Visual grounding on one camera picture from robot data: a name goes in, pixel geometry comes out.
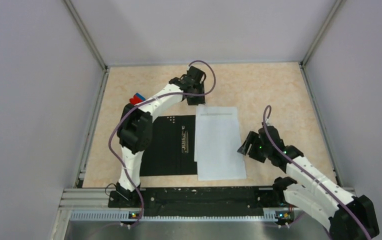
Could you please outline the white paper sheet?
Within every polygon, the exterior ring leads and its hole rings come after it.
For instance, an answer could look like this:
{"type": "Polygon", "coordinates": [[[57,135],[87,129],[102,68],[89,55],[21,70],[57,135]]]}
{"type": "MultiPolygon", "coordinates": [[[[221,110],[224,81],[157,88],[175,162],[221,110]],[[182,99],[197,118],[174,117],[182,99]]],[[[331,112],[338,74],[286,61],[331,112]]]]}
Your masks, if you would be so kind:
{"type": "Polygon", "coordinates": [[[231,106],[196,108],[194,161],[199,181],[243,180],[247,178],[238,110],[231,106]]]}

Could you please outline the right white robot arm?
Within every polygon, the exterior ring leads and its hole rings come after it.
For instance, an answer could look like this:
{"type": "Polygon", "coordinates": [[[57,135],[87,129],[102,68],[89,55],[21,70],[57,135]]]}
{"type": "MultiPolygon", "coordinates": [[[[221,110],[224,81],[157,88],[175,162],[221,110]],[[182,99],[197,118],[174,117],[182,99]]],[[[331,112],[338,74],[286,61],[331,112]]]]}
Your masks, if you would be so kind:
{"type": "Polygon", "coordinates": [[[371,240],[379,235],[373,202],[330,180],[297,147],[285,145],[274,126],[250,131],[237,152],[280,168],[287,176],[274,180],[273,202],[299,208],[318,221],[332,240],[371,240]]]}

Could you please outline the teal folder black inside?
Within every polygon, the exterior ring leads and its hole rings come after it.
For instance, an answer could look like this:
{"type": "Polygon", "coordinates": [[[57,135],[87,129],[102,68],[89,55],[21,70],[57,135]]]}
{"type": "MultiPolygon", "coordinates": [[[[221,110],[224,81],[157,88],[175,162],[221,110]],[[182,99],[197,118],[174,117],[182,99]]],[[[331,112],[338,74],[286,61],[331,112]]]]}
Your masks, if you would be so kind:
{"type": "Polygon", "coordinates": [[[159,116],[153,123],[152,141],[142,156],[140,176],[196,175],[195,131],[195,115],[159,116]],[[182,126],[188,131],[189,153],[181,151],[182,126]]]}

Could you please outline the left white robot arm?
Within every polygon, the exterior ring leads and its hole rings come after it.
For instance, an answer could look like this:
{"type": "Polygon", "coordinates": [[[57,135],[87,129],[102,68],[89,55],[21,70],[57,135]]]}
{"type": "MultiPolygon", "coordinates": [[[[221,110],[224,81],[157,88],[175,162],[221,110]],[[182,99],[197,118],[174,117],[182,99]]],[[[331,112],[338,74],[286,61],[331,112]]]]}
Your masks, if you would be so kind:
{"type": "Polygon", "coordinates": [[[122,166],[115,190],[126,206],[133,207],[139,202],[137,188],[141,184],[142,157],[152,141],[154,121],[182,101],[190,106],[202,104],[205,101],[205,79],[204,71],[190,65],[185,74],[172,78],[149,99],[138,104],[125,105],[116,131],[112,133],[119,138],[121,153],[117,154],[111,146],[109,150],[122,166]]]}

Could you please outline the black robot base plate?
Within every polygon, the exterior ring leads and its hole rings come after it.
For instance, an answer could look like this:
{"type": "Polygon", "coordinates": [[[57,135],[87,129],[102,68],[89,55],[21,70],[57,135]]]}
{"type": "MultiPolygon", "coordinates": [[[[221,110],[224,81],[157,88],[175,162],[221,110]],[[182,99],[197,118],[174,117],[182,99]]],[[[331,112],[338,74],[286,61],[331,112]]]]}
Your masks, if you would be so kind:
{"type": "Polygon", "coordinates": [[[296,209],[264,186],[147,187],[130,197],[111,191],[108,207],[143,208],[145,217],[258,217],[296,209]]]}

